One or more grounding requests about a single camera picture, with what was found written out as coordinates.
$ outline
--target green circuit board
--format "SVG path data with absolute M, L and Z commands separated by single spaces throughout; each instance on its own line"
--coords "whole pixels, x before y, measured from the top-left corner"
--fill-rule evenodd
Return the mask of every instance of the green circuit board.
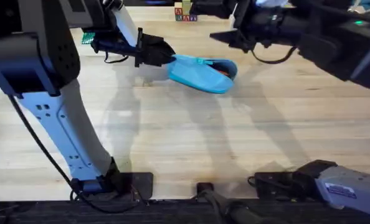
M 84 33 L 83 39 L 81 40 L 81 44 L 91 44 L 95 33 Z

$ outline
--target label sticker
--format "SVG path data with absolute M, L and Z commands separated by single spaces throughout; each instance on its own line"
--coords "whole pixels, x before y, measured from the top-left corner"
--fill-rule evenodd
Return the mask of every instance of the label sticker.
M 357 199 L 354 189 L 351 187 L 345 187 L 343 185 L 325 183 L 326 189 L 331 194 L 342 195 L 349 198 Z

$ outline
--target black cable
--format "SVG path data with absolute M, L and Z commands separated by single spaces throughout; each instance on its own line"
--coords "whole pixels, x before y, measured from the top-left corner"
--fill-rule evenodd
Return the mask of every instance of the black cable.
M 4 211 L 6 211 L 6 210 L 13 209 L 13 208 L 17 208 L 17 207 L 19 207 L 19 206 L 18 206 L 18 205 L 12 205 L 12 206 L 10 206 L 10 207 L 1 208 L 1 209 L 0 209 L 0 212 L 4 212 Z
M 218 204 L 218 201 L 214 197 L 212 197 L 213 201 L 211 201 L 209 198 L 206 197 L 206 195 L 207 195 L 207 192 L 204 190 L 204 191 L 198 193 L 192 199 L 197 200 L 198 198 L 204 197 L 207 200 L 207 202 L 209 202 L 212 205 L 212 208 L 213 208 L 214 214 L 216 215 L 218 223 L 223 224 L 223 222 L 222 222 L 223 217 L 221 215 L 221 208 Z
M 254 53 L 254 50 L 252 50 L 252 54 L 253 56 L 255 57 L 255 59 L 257 59 L 259 62 L 262 62 L 262 63 L 267 63 L 267 64 L 270 64 L 270 65 L 276 65 L 276 64 L 279 64 L 279 63 L 282 63 L 282 62 L 286 62 L 293 54 L 293 52 L 297 49 L 296 46 L 293 46 L 291 47 L 291 49 L 287 52 L 286 56 L 282 59 L 279 59 L 279 60 L 274 60 L 274 61 L 268 61 L 268 60 L 262 60 L 262 59 L 259 59 L 256 54 Z
M 314 8 L 320 9 L 320 10 L 328 12 L 328 13 L 348 17 L 350 19 L 359 19 L 359 20 L 362 20 L 362 21 L 370 22 L 370 16 L 367 16 L 367 15 L 364 15 L 364 14 L 358 14 L 358 13 L 348 12 L 348 11 L 340 10 L 340 9 L 329 7 L 329 6 L 324 6 L 320 3 L 318 3 L 318 1 L 314 1 L 314 0 L 312 0 L 312 1 L 309 0 L 309 3 Z
M 104 210 L 96 205 L 94 205 L 93 203 L 91 203 L 90 201 L 88 201 L 83 195 L 81 192 L 78 192 L 76 191 L 75 189 L 72 188 L 71 184 L 70 184 L 70 179 L 69 177 L 67 177 L 66 173 L 62 170 L 62 168 L 60 168 L 60 166 L 58 165 L 58 163 L 56 163 L 55 159 L 49 154 L 48 150 L 45 148 L 45 146 L 43 145 L 43 143 L 41 142 L 41 140 L 38 138 L 37 134 L 34 132 L 33 128 L 31 127 L 30 123 L 28 122 L 28 120 L 26 119 L 26 117 L 24 116 L 22 110 L 20 109 L 19 105 L 17 104 L 15 98 L 12 96 L 12 95 L 8 95 L 8 98 L 9 100 L 11 101 L 13 107 L 15 108 L 16 110 L 16 113 L 19 115 L 20 119 L 22 120 L 22 122 L 24 123 L 24 126 L 27 128 L 27 130 L 30 132 L 31 136 L 33 137 L 33 139 L 36 141 L 37 145 L 40 147 L 41 151 L 45 154 L 45 156 L 47 156 L 48 160 L 52 163 L 52 165 L 58 170 L 58 172 L 61 174 L 61 176 L 63 177 L 63 179 L 66 181 L 66 183 L 70 186 L 70 188 L 74 191 L 74 193 L 77 194 L 77 197 L 84 203 L 86 203 L 87 205 L 89 205 L 91 208 L 93 208 L 94 210 L 98 211 L 98 212 L 102 212 L 102 213 L 107 213 L 107 214 L 117 214 L 117 213 L 123 213 L 123 212 L 127 212 L 135 207 L 137 207 L 140 203 L 136 203 L 134 205 L 131 205 L 127 208 L 124 208 L 124 209 L 121 209 L 121 210 L 116 210 L 116 211 L 109 211 L 109 210 Z
M 109 57 L 109 53 L 108 52 L 105 52 L 105 63 L 120 63 L 120 62 L 124 62 L 125 60 L 127 60 L 128 59 L 128 56 L 126 56 L 126 57 L 123 57 L 122 59 L 120 59 L 120 60 L 114 60 L 114 61 L 110 61 L 110 62 L 108 62 L 107 60 L 108 60 L 108 57 Z

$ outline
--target wooden table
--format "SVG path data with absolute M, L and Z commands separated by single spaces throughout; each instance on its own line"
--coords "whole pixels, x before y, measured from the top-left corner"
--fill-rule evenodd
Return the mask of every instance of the wooden table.
M 154 198 L 189 198 L 196 183 L 207 181 L 225 195 L 253 197 L 246 178 L 254 172 L 315 159 L 370 172 L 370 90 L 297 54 L 264 65 L 209 38 L 227 30 L 228 21 L 175 22 L 171 7 L 129 10 L 137 26 L 163 36 L 177 53 L 229 58 L 239 67 L 230 92 L 203 93 L 168 80 L 164 67 L 134 68 L 132 59 L 105 64 L 73 31 L 82 61 L 78 79 L 97 134 L 120 170 L 154 174 Z M 256 49 L 265 59 L 287 50 Z M 67 171 L 46 132 L 26 115 Z M 0 90 L 0 200 L 65 200 L 69 192 Z

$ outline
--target wooden alphabet block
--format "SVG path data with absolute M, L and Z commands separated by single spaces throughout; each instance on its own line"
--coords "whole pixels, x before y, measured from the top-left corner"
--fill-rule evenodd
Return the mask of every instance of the wooden alphabet block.
M 183 21 L 190 21 L 189 15 L 183 15 Z
M 175 20 L 176 21 L 182 21 L 183 20 L 183 15 L 175 15 Z
M 191 10 L 191 1 L 183 0 L 183 15 L 189 15 Z
M 182 15 L 183 14 L 183 9 L 182 8 L 174 8 L 174 13 L 176 16 Z
M 191 22 L 196 22 L 197 21 L 197 15 L 190 15 L 189 19 Z

